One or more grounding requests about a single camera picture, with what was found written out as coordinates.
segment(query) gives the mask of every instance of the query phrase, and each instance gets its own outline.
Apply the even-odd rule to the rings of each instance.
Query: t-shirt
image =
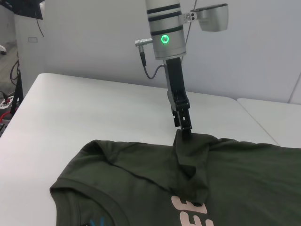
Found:
[[[301,149],[192,134],[95,140],[50,188],[57,226],[300,226]]]

